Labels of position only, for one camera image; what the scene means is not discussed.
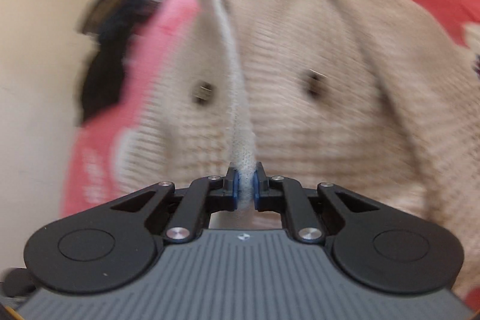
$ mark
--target gray ribbed surface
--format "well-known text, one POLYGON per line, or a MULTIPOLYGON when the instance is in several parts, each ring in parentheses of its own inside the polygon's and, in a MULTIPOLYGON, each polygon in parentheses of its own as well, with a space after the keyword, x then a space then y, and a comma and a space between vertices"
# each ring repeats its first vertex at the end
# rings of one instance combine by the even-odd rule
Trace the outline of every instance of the gray ribbed surface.
POLYGON ((448 291, 396 298, 356 285, 319 246, 282 230, 206 230, 169 246, 140 280, 115 292, 67 297, 40 290, 25 320, 464 320, 471 312, 448 291))
POLYGON ((12 309, 16 309, 20 304, 22 304, 26 300, 26 297, 7 297, 3 293, 3 282, 0 282, 0 304, 4 307, 10 307, 12 309))

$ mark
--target circular cap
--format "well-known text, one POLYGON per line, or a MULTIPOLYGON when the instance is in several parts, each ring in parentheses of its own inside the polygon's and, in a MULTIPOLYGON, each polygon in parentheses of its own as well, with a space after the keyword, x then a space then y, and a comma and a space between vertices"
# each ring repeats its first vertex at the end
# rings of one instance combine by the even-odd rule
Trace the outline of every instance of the circular cap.
POLYGON ((30 237, 23 259, 40 285, 74 295, 102 293, 149 267, 158 252, 144 219, 110 207, 99 210, 58 220, 30 237))
POLYGON ((114 246, 113 236, 99 229, 70 232, 58 243, 58 248, 64 256, 79 262, 103 258, 113 250, 114 246))
POLYGON ((423 236, 405 230, 382 232, 373 240, 373 246, 380 255, 396 262, 422 259, 430 247, 423 236))
POLYGON ((190 235, 190 231, 187 228, 175 226, 173 228, 170 228, 166 232, 166 234, 166 236, 172 240, 183 240, 188 238, 188 236, 190 235))
POLYGON ((303 228, 298 231, 298 236, 303 240, 316 240, 322 237, 322 232, 317 228, 303 228))

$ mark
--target beige knit sweater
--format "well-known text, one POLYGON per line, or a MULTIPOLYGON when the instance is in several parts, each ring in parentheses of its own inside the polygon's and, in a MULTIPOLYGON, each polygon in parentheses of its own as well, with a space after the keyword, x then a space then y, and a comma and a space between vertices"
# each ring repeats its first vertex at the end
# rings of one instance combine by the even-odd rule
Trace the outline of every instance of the beige knit sweater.
POLYGON ((148 100, 122 181, 188 186, 232 161, 335 182, 456 234, 480 283, 480 84, 410 0, 200 0, 148 100), (327 77, 313 98, 304 75, 327 77), (192 98, 214 87, 206 105, 192 98))

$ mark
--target black object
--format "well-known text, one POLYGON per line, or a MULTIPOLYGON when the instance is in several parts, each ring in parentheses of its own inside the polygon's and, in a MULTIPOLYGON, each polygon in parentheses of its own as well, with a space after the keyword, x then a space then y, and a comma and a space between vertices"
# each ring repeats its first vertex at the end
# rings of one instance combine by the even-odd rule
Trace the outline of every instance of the black object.
MULTIPOLYGON (((397 295, 450 288, 463 250, 446 229, 334 184, 305 189, 291 178, 255 175, 259 211, 282 215, 290 237, 324 245, 345 274, 397 295), (304 230, 317 236, 302 234, 304 230)), ((37 231, 25 246, 39 286, 70 294, 118 288, 144 274, 165 246, 195 240, 210 214, 236 208, 238 174, 211 176, 175 190, 160 182, 37 231)))
POLYGON ((160 182, 53 222, 28 240, 23 253, 27 269, 39 286, 69 294, 123 286, 142 275, 172 242, 164 234, 169 228, 188 228, 190 235, 177 241, 184 243, 208 226, 207 193, 210 210, 233 210, 234 180, 229 170, 224 178, 198 179, 189 189, 160 182))
POLYGON ((98 50, 82 79, 81 123, 117 104, 126 76, 125 56, 134 29, 161 0, 96 0, 82 24, 83 34, 97 36, 98 50))
POLYGON ((35 290, 27 269, 11 269, 7 272, 2 289, 7 297, 25 297, 35 290))
MULTIPOLYGON (((285 178, 282 182, 291 186, 296 181, 285 178)), ((272 186, 262 165, 257 165, 256 209, 293 216, 284 225, 296 240, 298 229, 315 210, 326 226, 326 247, 332 259, 350 277, 375 290, 420 294, 450 288, 460 272, 462 245, 437 224, 331 183, 319 184, 316 191, 298 187, 291 197, 295 204, 289 204, 287 194, 272 186), (310 208, 299 202, 304 194, 310 208)))

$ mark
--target silver rivet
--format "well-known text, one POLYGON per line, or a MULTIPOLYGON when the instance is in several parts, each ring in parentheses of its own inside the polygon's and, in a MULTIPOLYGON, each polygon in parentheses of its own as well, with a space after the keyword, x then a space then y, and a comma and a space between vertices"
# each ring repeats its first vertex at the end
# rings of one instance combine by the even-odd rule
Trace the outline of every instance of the silver rivet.
POLYGON ((170 228, 166 232, 166 236, 172 240, 183 240, 185 238, 188 238, 190 235, 190 231, 187 228, 183 228, 181 226, 176 226, 173 228, 170 228))
POLYGON ((196 103, 208 103, 213 97, 213 86, 207 82, 200 82, 193 90, 196 103))
POLYGON ((326 91, 327 77, 312 69, 306 72, 307 91, 313 96, 318 97, 326 91))
POLYGON ((322 232, 317 228, 303 228, 298 231, 298 236, 303 240, 316 240, 322 237, 322 232))

